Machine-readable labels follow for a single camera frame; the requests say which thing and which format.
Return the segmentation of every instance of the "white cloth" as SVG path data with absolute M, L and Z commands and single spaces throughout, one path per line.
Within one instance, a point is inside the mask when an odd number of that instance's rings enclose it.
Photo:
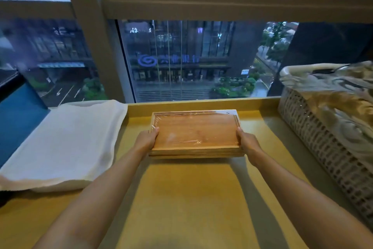
M 0 190 L 84 188 L 112 165 L 127 109 L 115 100 L 52 109 L 0 169 Z

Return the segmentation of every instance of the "white basket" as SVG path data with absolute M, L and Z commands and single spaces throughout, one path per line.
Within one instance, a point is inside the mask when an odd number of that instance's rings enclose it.
M 285 87 L 278 111 L 373 229 L 373 175 L 314 116 L 298 92 Z

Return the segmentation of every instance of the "road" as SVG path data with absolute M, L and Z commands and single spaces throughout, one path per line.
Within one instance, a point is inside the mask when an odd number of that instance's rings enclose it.
M 84 92 L 82 91 L 83 82 L 60 82 L 56 83 L 54 88 L 41 97 L 48 107 L 56 107 L 64 103 L 82 101 Z

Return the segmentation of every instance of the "hand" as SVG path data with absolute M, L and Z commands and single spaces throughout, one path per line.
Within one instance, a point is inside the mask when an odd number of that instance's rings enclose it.
M 145 156 L 153 148 L 158 132 L 159 127 L 156 127 L 151 132 L 148 130 L 141 131 L 137 135 L 136 141 L 133 145 L 134 150 L 140 152 L 142 156 Z
M 265 152 L 260 147 L 255 135 L 245 133 L 240 127 L 237 128 L 236 134 L 241 142 L 241 148 L 247 155 L 249 162 L 253 166 L 258 167 L 259 160 L 261 157 L 265 156 Z

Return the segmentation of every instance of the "bank sign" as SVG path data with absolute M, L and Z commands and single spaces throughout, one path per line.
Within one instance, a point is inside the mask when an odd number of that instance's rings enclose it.
M 177 54 L 173 54 L 172 56 L 160 55 L 158 58 L 156 56 L 149 56 L 147 54 L 141 54 L 137 58 L 137 62 L 139 65 L 143 67 L 153 67 L 158 64 L 177 64 L 177 63 L 199 63 L 200 57 L 193 55 L 189 57 L 188 54 L 183 54 L 182 57 L 178 56 Z

